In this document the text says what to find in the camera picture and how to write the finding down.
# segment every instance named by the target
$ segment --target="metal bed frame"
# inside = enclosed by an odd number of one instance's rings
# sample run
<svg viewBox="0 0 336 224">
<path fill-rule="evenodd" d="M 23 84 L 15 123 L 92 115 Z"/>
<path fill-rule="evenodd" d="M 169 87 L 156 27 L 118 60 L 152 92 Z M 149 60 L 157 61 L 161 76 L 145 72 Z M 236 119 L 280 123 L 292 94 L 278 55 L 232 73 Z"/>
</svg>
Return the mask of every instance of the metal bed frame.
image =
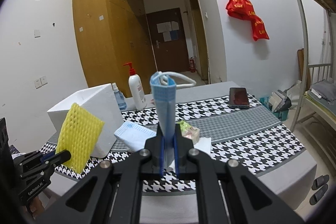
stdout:
<svg viewBox="0 0 336 224">
<path fill-rule="evenodd" d="M 329 25 L 329 32 L 330 32 L 330 62 L 329 63 L 323 63 L 323 64 L 309 64 L 308 58 L 309 58 L 309 44 L 308 44 L 308 31 L 307 31 L 307 22 L 305 18 L 305 10 L 303 8 L 302 0 L 297 0 L 299 10 L 300 10 L 300 16 L 302 21 L 302 29 L 303 29 L 303 42 L 304 42 L 304 65 L 303 65 L 303 75 L 302 75 L 302 84 L 300 87 L 300 98 L 298 102 L 298 106 L 296 108 L 296 112 L 294 115 L 294 119 L 291 125 L 290 130 L 293 132 L 295 129 L 295 126 L 297 124 L 300 124 L 305 131 L 313 138 L 313 140 L 320 146 L 322 151 L 325 153 L 325 155 L 328 157 L 330 162 L 332 163 L 333 167 L 336 169 L 335 164 L 335 150 L 330 149 L 330 147 L 324 147 L 322 143 L 312 134 L 312 132 L 303 124 L 303 122 L 309 120 L 310 118 L 314 118 L 316 121 L 320 122 L 314 115 L 318 114 L 321 116 L 334 130 L 336 130 L 336 116 L 333 119 L 328 113 L 326 113 L 323 109 L 321 109 L 318 105 L 314 104 L 310 100 L 307 100 L 305 98 L 305 91 L 307 86 L 307 80 L 308 80 L 308 73 L 311 73 L 311 81 L 309 83 L 309 87 L 317 82 L 321 81 L 323 79 L 328 79 L 329 77 L 332 77 L 333 75 L 333 53 L 334 53 L 334 44 L 333 44 L 333 32 L 332 32 L 332 25 L 330 22 L 330 16 L 331 13 L 335 13 L 335 9 L 331 7 L 325 0 L 315 0 L 317 3 L 319 3 L 327 12 L 327 19 L 328 19 L 328 25 Z M 303 105 L 306 104 L 312 109 L 314 112 L 300 120 L 298 120 L 301 108 Z"/>
</svg>

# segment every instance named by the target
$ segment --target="smartphone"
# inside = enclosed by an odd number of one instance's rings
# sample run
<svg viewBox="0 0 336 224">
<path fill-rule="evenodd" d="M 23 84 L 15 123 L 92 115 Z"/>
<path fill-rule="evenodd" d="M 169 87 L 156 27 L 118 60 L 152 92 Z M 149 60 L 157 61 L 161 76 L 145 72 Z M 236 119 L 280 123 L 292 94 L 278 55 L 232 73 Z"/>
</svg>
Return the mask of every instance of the smartphone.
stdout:
<svg viewBox="0 0 336 224">
<path fill-rule="evenodd" d="M 229 107 L 242 109 L 250 108 L 246 88 L 230 88 Z"/>
</svg>

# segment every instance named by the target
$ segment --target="slipper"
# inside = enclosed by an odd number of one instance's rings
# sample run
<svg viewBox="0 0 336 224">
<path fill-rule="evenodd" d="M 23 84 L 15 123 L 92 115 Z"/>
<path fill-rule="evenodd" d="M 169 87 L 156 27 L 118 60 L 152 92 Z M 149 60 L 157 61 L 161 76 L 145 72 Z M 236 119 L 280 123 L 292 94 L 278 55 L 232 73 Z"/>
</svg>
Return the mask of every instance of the slipper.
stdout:
<svg viewBox="0 0 336 224">
<path fill-rule="evenodd" d="M 329 175 L 320 176 L 314 180 L 311 189 L 315 191 L 319 189 L 322 185 L 326 184 L 328 181 L 329 181 Z"/>
<path fill-rule="evenodd" d="M 317 202 L 320 201 L 320 199 L 324 196 L 326 191 L 328 190 L 328 184 L 325 184 L 321 187 L 320 190 L 318 190 L 314 195 L 311 196 L 309 199 L 310 205 L 315 205 Z"/>
</svg>

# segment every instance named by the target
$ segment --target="wooden cabinet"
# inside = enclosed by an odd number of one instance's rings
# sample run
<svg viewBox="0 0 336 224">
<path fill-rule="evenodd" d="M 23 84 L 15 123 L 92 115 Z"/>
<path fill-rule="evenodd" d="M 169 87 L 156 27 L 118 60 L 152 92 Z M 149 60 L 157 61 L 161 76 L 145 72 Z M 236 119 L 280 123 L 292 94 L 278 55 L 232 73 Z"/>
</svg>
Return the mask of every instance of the wooden cabinet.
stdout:
<svg viewBox="0 0 336 224">
<path fill-rule="evenodd" d="M 156 71 L 143 0 L 73 0 L 78 52 L 88 86 L 116 82 L 130 97 L 132 62 L 146 94 Z"/>
</svg>

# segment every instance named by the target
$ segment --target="styrofoam box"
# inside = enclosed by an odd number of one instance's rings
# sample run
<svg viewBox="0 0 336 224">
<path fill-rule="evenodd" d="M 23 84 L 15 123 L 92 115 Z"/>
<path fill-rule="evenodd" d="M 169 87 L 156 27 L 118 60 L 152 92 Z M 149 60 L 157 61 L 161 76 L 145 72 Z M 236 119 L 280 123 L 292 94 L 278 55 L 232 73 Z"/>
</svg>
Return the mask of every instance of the styrofoam box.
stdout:
<svg viewBox="0 0 336 224">
<path fill-rule="evenodd" d="M 124 122 L 112 85 L 99 85 L 76 91 L 54 107 L 50 108 L 48 110 L 48 115 L 54 124 L 57 133 L 60 132 L 66 115 L 73 103 L 79 104 L 92 115 L 105 122 L 91 156 L 97 158 L 106 157 L 116 141 L 114 132 Z"/>
</svg>

